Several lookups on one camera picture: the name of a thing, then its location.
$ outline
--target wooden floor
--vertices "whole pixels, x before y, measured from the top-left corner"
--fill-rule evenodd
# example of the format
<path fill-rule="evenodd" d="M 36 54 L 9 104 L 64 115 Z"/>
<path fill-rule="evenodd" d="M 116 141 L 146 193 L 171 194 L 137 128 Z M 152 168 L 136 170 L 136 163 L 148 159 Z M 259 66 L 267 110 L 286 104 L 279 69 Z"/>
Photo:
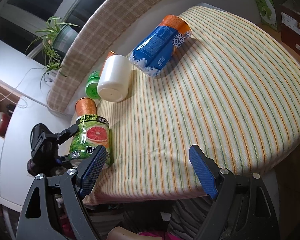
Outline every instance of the wooden floor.
<path fill-rule="evenodd" d="M 300 56 L 281 41 L 281 33 L 265 25 L 261 29 L 276 39 L 300 63 Z M 300 145 L 274 168 L 280 199 L 279 227 L 284 240 L 300 221 Z"/>

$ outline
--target striped tablecloth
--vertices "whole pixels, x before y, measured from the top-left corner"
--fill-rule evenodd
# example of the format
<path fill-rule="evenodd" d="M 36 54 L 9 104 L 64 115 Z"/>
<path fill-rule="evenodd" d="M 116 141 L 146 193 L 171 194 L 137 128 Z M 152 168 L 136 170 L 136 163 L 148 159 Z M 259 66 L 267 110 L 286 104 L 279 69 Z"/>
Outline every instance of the striped tablecloth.
<path fill-rule="evenodd" d="M 191 27 L 158 78 L 134 69 L 120 103 L 102 101 L 113 165 L 87 204 L 202 196 L 188 159 L 198 144 L 235 174 L 263 173 L 300 141 L 300 65 L 267 33 L 227 12 L 194 6 Z"/>

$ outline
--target silver screw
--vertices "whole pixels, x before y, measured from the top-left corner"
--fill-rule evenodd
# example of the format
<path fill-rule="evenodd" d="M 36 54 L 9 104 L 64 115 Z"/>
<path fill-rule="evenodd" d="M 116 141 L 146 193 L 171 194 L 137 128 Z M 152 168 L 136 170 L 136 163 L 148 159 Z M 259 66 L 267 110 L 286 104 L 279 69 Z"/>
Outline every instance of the silver screw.
<path fill-rule="evenodd" d="M 254 177 L 255 179 L 260 179 L 260 175 L 258 173 L 252 173 L 252 177 Z"/>
<path fill-rule="evenodd" d="M 42 179 L 43 178 L 43 174 L 39 173 L 37 176 L 35 176 L 36 179 Z"/>
<path fill-rule="evenodd" d="M 68 174 L 68 175 L 75 174 L 75 171 L 76 171 L 76 169 L 74 169 L 74 168 L 69 169 L 69 170 L 67 171 L 67 174 Z"/>
<path fill-rule="evenodd" d="M 226 169 L 226 168 L 221 168 L 221 169 L 220 169 L 220 172 L 221 172 L 222 174 L 228 174 L 228 173 L 229 173 L 228 169 Z"/>

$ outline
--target red vase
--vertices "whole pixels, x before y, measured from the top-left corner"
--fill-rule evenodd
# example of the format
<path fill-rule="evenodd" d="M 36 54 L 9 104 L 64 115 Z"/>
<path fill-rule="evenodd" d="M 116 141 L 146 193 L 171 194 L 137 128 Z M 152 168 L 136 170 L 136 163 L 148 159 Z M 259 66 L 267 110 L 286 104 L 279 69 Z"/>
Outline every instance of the red vase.
<path fill-rule="evenodd" d="M 9 121 L 10 117 L 4 112 L 0 112 L 0 136 L 4 136 L 6 134 Z"/>

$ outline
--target blue and orange bottle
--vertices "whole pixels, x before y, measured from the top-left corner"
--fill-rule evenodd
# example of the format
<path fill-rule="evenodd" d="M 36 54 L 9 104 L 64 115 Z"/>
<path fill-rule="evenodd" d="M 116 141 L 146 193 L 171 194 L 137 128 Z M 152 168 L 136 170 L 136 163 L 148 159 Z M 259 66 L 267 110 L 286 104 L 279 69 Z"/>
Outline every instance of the blue and orange bottle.
<path fill-rule="evenodd" d="M 130 55 L 130 62 L 149 77 L 160 73 L 172 54 L 191 36 L 191 29 L 181 18 L 167 15 Z"/>

